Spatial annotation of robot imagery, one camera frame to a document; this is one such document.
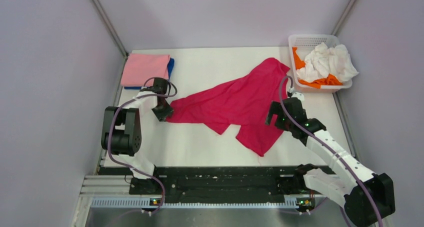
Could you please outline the magenta t shirt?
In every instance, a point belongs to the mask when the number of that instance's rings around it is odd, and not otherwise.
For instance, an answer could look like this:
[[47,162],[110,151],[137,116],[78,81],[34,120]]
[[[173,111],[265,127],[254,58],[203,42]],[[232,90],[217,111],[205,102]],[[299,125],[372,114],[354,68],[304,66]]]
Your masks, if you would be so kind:
[[173,100],[173,114],[166,120],[204,124],[219,135],[237,125],[235,138],[262,157],[283,134],[267,125],[266,118],[271,103],[279,100],[279,86],[289,70],[279,60],[267,58],[244,77]]

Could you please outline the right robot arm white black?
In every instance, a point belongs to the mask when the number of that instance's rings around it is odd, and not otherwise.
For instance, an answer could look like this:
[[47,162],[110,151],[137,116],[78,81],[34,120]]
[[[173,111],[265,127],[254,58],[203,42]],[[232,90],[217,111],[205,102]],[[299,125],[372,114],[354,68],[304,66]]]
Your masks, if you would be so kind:
[[384,225],[383,219],[396,211],[394,182],[386,173],[377,174],[361,164],[331,136],[316,118],[308,118],[302,101],[289,97],[270,104],[266,125],[276,117],[275,127],[299,140],[318,155],[336,176],[313,164],[300,165],[293,179],[299,193],[317,191],[344,211],[357,227]]

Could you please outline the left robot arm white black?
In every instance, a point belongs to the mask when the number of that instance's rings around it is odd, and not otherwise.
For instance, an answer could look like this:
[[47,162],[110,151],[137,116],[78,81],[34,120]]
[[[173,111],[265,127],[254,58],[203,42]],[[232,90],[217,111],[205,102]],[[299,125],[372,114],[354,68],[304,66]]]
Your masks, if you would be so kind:
[[137,160],[136,154],[143,141],[143,115],[152,112],[158,121],[164,122],[174,112],[167,98],[175,96],[178,89],[165,78],[153,77],[151,80],[151,86],[142,87],[130,100],[105,109],[100,143],[109,159],[127,167],[147,193],[154,194],[161,189],[160,193],[164,196],[165,187],[154,176],[156,166],[146,157]]

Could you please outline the folded blue t shirt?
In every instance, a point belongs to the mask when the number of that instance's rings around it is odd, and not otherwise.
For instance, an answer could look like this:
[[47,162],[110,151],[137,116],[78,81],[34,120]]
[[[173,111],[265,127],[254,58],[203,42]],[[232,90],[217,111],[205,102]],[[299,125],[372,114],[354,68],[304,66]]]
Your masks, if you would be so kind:
[[[168,80],[171,78],[174,66],[175,66],[175,59],[170,58],[169,62],[167,64]],[[123,88],[126,89],[126,90],[137,90],[137,89],[140,89],[141,87],[142,86],[124,86]]]

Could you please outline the folded pink t shirt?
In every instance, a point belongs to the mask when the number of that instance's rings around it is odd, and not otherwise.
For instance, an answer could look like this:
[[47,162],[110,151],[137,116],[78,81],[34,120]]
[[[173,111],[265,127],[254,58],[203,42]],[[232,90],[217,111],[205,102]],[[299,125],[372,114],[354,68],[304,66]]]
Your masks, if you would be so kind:
[[168,80],[169,54],[130,53],[124,65],[120,85],[122,87],[148,87],[152,78]]

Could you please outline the orange t shirt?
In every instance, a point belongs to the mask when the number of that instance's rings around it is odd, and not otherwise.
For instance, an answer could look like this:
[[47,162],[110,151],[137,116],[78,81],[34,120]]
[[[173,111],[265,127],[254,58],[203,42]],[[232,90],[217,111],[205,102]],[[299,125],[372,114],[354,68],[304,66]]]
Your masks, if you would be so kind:
[[298,77],[297,71],[305,68],[306,63],[302,60],[297,54],[297,47],[292,47],[293,59],[294,59],[294,67],[295,67],[295,76],[297,77],[297,81],[299,84],[314,88],[314,89],[322,89],[323,86],[342,86],[343,83],[340,82],[334,75],[329,74],[326,78],[318,78],[312,82],[307,82],[300,77]]

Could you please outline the crumpled white t shirt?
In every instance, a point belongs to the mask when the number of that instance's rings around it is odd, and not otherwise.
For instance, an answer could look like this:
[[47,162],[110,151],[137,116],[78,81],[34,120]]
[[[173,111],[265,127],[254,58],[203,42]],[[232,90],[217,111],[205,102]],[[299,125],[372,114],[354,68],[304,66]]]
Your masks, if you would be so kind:
[[305,68],[298,70],[297,76],[307,82],[332,74],[344,84],[359,74],[343,44],[328,47],[322,42],[302,60],[305,62]]

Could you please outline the white plastic basket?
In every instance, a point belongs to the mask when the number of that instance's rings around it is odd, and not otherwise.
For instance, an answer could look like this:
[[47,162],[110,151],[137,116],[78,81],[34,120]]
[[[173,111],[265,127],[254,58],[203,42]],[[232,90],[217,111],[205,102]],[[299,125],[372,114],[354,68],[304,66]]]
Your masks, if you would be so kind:
[[295,86],[295,89],[306,93],[335,93],[339,90],[349,89],[353,85],[352,80],[345,82],[343,85],[324,85],[321,88],[314,88],[299,82],[296,74],[293,48],[297,48],[296,54],[303,60],[306,55],[308,55],[321,43],[325,43],[329,48],[332,48],[339,45],[340,41],[336,36],[330,34],[292,34],[288,37],[288,46],[293,72],[293,85]]

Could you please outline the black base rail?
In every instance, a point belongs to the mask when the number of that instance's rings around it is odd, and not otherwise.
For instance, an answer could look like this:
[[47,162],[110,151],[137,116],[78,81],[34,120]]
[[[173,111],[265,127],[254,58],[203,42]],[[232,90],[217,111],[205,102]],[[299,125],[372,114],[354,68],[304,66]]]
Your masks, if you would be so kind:
[[133,178],[131,195],[165,194],[167,204],[279,204],[318,194],[300,185],[294,166],[156,167],[154,179]]

